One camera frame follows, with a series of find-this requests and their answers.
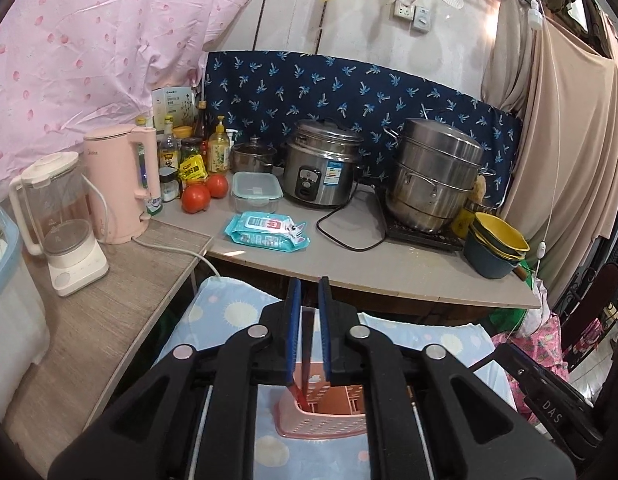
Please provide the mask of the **red tomato back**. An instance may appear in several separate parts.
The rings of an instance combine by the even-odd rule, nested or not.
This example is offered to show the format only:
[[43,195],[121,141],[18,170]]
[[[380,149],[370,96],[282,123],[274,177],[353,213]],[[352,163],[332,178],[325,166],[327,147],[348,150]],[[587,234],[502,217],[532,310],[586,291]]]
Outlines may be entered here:
[[204,182],[211,198],[221,200],[229,192],[229,182],[223,174],[211,174]]

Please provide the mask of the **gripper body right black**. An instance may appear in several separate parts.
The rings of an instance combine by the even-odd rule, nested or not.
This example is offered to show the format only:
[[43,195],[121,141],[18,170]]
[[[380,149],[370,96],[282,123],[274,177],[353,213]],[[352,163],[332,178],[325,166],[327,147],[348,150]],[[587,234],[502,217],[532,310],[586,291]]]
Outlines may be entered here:
[[492,361],[518,383],[528,408],[575,464],[593,457],[603,437],[591,420],[592,406],[578,390],[510,342],[499,344],[469,369],[476,372]]

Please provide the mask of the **stacked yellow blue bowls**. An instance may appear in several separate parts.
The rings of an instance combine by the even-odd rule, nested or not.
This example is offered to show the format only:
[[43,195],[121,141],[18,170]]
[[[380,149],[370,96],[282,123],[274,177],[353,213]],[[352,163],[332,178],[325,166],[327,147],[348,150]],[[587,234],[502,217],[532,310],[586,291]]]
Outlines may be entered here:
[[476,212],[463,255],[483,278],[499,280],[514,273],[525,281],[530,272],[522,264],[529,251],[527,240],[513,226],[493,214]]

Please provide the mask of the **pink perforated utensil holder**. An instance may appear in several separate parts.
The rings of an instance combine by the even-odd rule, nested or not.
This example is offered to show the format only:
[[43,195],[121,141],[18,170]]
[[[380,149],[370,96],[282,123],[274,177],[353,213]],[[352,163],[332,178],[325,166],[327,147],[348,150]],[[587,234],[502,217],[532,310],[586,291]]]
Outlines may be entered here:
[[274,409],[277,433],[298,440],[334,440],[367,432],[361,385],[333,387],[325,378],[323,363],[312,361],[306,411],[285,390]]

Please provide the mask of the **beige hanging curtain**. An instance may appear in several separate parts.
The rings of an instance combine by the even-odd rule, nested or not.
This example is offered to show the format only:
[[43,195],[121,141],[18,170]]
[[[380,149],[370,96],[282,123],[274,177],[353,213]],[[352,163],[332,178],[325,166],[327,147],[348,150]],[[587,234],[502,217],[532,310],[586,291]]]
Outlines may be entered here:
[[528,12],[501,0],[481,97],[522,117],[502,214],[545,247],[539,275],[556,304],[618,212],[618,46],[601,55],[550,15],[533,29]]

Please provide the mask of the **dark red chopstick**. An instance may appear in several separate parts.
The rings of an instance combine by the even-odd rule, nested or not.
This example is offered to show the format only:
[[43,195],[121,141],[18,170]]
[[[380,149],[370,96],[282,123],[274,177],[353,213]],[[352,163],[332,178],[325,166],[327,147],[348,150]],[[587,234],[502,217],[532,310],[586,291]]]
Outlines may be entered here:
[[309,402],[307,400],[310,367],[311,367],[311,350],[313,328],[315,327],[315,309],[311,307],[303,307],[301,310],[301,369],[300,369],[300,390],[301,390],[301,406],[305,411],[309,411]]

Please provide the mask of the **white dish rack bin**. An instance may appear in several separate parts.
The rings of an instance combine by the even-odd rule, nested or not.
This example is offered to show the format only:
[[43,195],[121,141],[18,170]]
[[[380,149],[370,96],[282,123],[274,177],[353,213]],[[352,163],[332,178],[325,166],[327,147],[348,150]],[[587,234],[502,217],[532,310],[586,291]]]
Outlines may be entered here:
[[0,419],[49,344],[46,309],[23,257],[20,230],[0,207]]

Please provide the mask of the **yellow sponge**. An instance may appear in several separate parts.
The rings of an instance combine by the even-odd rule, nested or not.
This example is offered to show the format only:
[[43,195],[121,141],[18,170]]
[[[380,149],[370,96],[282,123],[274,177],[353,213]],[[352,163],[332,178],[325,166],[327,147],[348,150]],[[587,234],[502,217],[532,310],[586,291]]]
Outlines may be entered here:
[[474,183],[472,192],[469,193],[468,199],[476,204],[481,204],[484,196],[487,193],[487,181],[483,174],[480,174]]

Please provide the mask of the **clear food container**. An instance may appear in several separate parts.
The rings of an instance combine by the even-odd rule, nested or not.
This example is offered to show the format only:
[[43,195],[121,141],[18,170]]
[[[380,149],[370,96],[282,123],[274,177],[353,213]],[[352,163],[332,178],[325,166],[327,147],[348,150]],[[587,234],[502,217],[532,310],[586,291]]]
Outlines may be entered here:
[[231,202],[236,212],[276,212],[283,191],[279,179],[267,172],[240,171],[233,174]]

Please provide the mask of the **black induction cooktop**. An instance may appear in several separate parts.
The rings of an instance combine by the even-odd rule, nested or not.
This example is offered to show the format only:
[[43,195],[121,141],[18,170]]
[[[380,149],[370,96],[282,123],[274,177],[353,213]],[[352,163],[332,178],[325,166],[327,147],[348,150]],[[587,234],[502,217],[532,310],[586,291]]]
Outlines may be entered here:
[[375,196],[379,210],[382,211],[383,228],[388,240],[448,254],[458,254],[462,251],[463,240],[451,231],[427,233],[401,223],[388,208],[385,188],[376,188]]

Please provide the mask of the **white corded switch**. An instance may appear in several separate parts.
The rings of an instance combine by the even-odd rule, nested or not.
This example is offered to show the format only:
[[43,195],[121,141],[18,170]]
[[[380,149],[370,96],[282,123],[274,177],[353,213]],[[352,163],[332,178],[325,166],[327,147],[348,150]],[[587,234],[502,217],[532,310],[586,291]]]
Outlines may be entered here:
[[[534,27],[536,27],[538,30],[542,30],[543,36],[546,39],[546,45],[548,46],[548,59],[550,60],[550,67],[551,67],[550,74],[552,75],[554,90],[556,91],[556,98],[555,98],[556,117],[557,117],[557,120],[559,120],[560,118],[560,97],[559,97],[559,92],[558,92],[557,70],[555,66],[554,54],[552,51],[553,44],[552,44],[551,37],[547,32],[544,32],[544,29],[546,29],[546,25],[545,25],[546,17],[545,17],[545,12],[544,12],[541,0],[533,0],[533,2],[531,3],[531,9],[533,10],[534,22],[536,23]],[[560,124],[557,124],[557,148],[556,148],[556,153],[555,153],[555,171],[554,171],[553,188],[552,188],[552,193],[551,193],[551,206],[550,206],[550,211],[548,212],[548,220],[546,220],[543,235],[537,247],[537,254],[536,254],[537,263],[536,263],[536,270],[534,270],[534,274],[536,275],[539,274],[539,271],[541,269],[542,260],[544,259],[546,255],[546,240],[548,239],[548,233],[550,233],[551,223],[552,223],[553,214],[554,214],[558,180],[559,180],[559,171],[560,171],[560,151],[562,151],[562,126]]]

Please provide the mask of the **pink floral cloth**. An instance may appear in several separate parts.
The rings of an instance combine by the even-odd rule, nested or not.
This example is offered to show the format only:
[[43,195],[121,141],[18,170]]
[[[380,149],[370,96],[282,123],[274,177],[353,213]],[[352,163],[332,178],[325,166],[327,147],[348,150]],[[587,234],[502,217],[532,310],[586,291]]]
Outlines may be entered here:
[[[533,334],[528,337],[506,336],[506,333],[494,335],[492,342],[497,346],[504,341],[513,342],[522,351],[528,354],[531,359],[534,359],[539,365],[556,376],[568,380],[568,366],[563,360],[562,351],[562,331],[560,330],[559,317],[554,313],[550,315],[548,321],[540,326]],[[530,422],[536,425],[538,419],[532,414],[529,406],[524,401],[524,395],[520,390],[518,383],[510,374],[505,373],[510,390],[512,390],[515,406],[519,414]]]

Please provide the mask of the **white blender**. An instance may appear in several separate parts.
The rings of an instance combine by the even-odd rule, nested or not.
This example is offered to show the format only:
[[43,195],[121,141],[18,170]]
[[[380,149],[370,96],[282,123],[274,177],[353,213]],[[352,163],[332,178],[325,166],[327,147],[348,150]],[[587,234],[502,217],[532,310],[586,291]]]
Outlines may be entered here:
[[61,297],[108,273],[108,260],[93,230],[87,185],[76,152],[41,157],[9,184],[26,249],[46,259],[52,288]]

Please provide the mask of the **red tomato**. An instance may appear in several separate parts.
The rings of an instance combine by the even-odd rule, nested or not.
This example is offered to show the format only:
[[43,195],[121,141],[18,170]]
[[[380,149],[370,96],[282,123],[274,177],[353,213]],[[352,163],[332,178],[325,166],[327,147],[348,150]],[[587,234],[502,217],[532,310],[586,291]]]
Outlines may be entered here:
[[211,174],[204,182],[211,198],[221,200],[229,192],[229,182],[223,174]]
[[211,196],[209,189],[202,183],[188,186],[181,195],[181,208],[187,214],[197,214],[209,207]]

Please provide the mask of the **stacked steel steamer pot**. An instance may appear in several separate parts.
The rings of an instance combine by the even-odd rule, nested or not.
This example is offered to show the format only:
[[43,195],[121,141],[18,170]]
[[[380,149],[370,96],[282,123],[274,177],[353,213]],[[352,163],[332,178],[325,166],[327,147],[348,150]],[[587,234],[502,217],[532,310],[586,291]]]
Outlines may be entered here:
[[411,229],[440,231],[464,205],[477,178],[494,175],[482,164],[481,145],[457,128],[409,118],[400,133],[384,132],[397,144],[387,207]]

